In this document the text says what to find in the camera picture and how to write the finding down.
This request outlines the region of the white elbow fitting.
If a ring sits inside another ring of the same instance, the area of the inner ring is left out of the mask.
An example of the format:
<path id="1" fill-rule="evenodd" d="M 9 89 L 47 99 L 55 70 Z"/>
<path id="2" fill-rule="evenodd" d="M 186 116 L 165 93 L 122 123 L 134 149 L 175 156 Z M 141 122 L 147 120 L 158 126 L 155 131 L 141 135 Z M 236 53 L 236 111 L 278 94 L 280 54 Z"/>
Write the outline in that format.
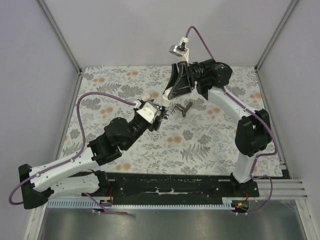
<path id="1" fill-rule="evenodd" d="M 160 105 L 162 107 L 168 108 L 171 105 L 171 100 L 169 99 L 169 93 L 171 92 L 171 87 L 166 89 L 162 94 Z"/>

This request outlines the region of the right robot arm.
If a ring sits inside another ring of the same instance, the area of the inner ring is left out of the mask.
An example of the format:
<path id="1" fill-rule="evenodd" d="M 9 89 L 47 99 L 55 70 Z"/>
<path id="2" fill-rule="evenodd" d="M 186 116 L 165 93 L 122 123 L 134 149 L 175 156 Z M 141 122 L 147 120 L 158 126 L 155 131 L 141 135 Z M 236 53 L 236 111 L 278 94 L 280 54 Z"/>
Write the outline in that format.
<path id="1" fill-rule="evenodd" d="M 272 141 L 270 116 L 265 109 L 255 110 L 226 91 L 232 68 L 213 59 L 171 65 L 171 75 L 162 94 L 161 106 L 169 107 L 171 100 L 196 90 L 199 95 L 221 108 L 236 124 L 235 145 L 239 151 L 235 169 L 230 175 L 233 191 L 247 189 L 257 154 Z"/>

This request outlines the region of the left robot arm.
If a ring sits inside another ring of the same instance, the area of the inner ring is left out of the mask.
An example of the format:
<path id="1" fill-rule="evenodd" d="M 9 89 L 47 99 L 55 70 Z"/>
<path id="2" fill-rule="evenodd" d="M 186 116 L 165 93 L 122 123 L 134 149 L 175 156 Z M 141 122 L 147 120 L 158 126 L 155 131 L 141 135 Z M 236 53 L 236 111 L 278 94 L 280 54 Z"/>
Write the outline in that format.
<path id="1" fill-rule="evenodd" d="M 95 193 L 106 186 L 105 175 L 92 174 L 88 180 L 77 180 L 75 174 L 100 167 L 122 156 L 145 131 L 157 131 L 166 112 L 134 113 L 133 119 L 116 117 L 104 127 L 104 133 L 71 154 L 54 162 L 18 168 L 22 205 L 30 210 L 43 206 L 50 199 L 72 194 Z"/>

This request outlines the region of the white elbow fitting left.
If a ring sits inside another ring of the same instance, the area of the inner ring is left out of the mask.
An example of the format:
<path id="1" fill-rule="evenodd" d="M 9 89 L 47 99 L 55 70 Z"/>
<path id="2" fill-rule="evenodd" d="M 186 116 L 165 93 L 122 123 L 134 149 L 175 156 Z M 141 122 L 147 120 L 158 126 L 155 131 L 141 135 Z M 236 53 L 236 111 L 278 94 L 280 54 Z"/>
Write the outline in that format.
<path id="1" fill-rule="evenodd" d="M 150 101 L 152 99 L 152 95 L 149 92 L 144 92 L 141 96 L 140 99 L 144 102 Z"/>

